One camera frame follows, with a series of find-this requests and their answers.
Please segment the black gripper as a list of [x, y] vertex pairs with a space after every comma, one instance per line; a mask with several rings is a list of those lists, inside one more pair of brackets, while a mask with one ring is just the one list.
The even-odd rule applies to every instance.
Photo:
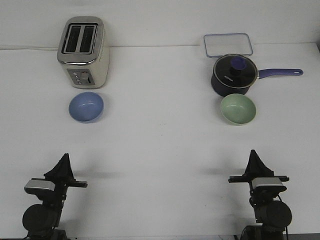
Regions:
[[63, 180], [69, 178], [71, 181], [56, 182], [54, 191], [43, 191], [37, 193], [37, 198], [48, 205], [53, 205], [57, 208], [64, 206], [67, 199], [67, 191], [69, 187], [74, 188], [86, 188], [88, 186], [87, 181], [74, 180], [74, 174], [71, 168], [70, 156], [65, 153], [58, 163], [50, 171], [43, 174], [46, 179], [58, 179]]
[[266, 189], [253, 190], [252, 180], [255, 178], [273, 178], [273, 177], [280, 178], [282, 184], [290, 180], [290, 178], [285, 175], [275, 176], [274, 171], [266, 167], [266, 165], [262, 162], [262, 160], [258, 156], [257, 152], [252, 149], [250, 151], [249, 160], [244, 172], [244, 176], [230, 176], [228, 178], [228, 182], [229, 183], [248, 183], [250, 188], [249, 203], [253, 208], [258, 208], [271, 203], [274, 200], [274, 198], [276, 198], [281, 192], [272, 192], [272, 191], [267, 191]]

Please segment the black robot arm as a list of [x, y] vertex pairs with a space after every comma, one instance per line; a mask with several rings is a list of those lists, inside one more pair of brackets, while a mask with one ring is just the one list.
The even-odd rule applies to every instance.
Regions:
[[44, 178], [31, 178], [24, 191], [36, 196], [41, 204], [27, 208], [22, 216], [22, 225], [27, 230], [28, 240], [67, 240], [64, 229], [58, 229], [69, 187], [86, 188], [86, 181], [77, 181], [71, 168], [70, 156], [65, 153]]
[[283, 185], [290, 178], [275, 175], [260, 159], [257, 152], [250, 151], [248, 164], [240, 176], [230, 176], [229, 183], [249, 184], [249, 204], [253, 208], [256, 225], [247, 225], [239, 240], [284, 240], [288, 239], [288, 226], [292, 222], [292, 211], [280, 197], [287, 190]]

